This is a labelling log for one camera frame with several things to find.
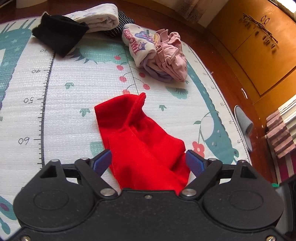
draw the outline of gray slipper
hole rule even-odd
[[[244,135],[244,139],[247,144],[247,149],[249,152],[253,151],[251,140],[250,140],[250,133],[253,129],[253,122],[246,116],[246,114],[242,111],[242,109],[236,105],[234,107],[234,117]]]

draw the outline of cabinet door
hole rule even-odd
[[[233,53],[255,30],[254,24],[245,26],[246,23],[241,21],[243,13],[263,23],[272,6],[268,0],[229,0],[208,29]]]
[[[271,49],[273,41],[266,45],[256,30],[233,54],[260,95],[296,66],[296,23],[276,6],[269,17],[266,29],[278,44]]]

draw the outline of lavender fabric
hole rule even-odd
[[[153,77],[155,78],[156,80],[159,80],[161,82],[164,82],[164,83],[171,83],[173,78],[167,74],[166,72],[164,71],[156,71],[152,68],[150,68],[148,65],[147,65],[147,57],[143,59],[142,61],[142,66],[144,67],[144,69]]]

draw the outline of white folded towel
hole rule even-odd
[[[87,33],[111,30],[118,26],[118,9],[112,3],[104,3],[84,11],[77,11],[65,15],[78,23],[85,22],[89,30]]]

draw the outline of red flower print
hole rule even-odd
[[[205,147],[203,144],[198,144],[196,141],[192,142],[193,151],[197,154],[199,154],[202,158],[205,157],[204,151]]]
[[[144,88],[145,90],[150,90],[150,86],[147,85],[147,84],[143,84],[143,88]]]
[[[117,68],[118,70],[123,70],[123,67],[122,67],[121,65],[116,66],[116,68]]]
[[[126,78],[125,78],[124,76],[120,76],[120,77],[119,77],[119,80],[120,80],[121,82],[126,82]]]
[[[130,92],[128,90],[123,90],[122,94],[127,95],[127,94],[130,94]]]

